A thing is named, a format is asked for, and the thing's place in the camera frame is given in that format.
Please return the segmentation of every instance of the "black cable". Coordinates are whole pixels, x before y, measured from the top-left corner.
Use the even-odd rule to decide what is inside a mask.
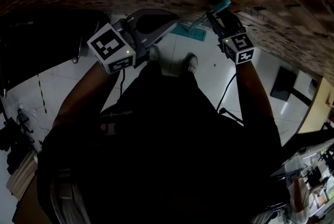
[[[122,94],[123,94],[123,83],[124,83],[124,80],[125,80],[125,69],[123,69],[123,80],[121,82],[121,95],[120,96],[122,96]]]
[[[229,88],[229,85],[230,85],[230,83],[232,82],[232,80],[235,78],[235,76],[236,76],[236,74],[234,74],[234,76],[232,76],[232,78],[231,78],[230,82],[229,82],[229,83],[228,83],[228,85],[226,86],[226,88],[225,88],[225,91],[224,91],[224,94],[223,94],[223,97],[221,97],[221,100],[220,100],[220,102],[219,102],[219,104],[218,104],[218,106],[217,106],[217,109],[216,109],[216,111],[218,111],[218,109],[219,109],[219,106],[220,106],[221,102],[223,101],[223,99],[224,99],[224,96],[225,96],[225,94],[226,94],[226,91],[228,90],[228,88]]]

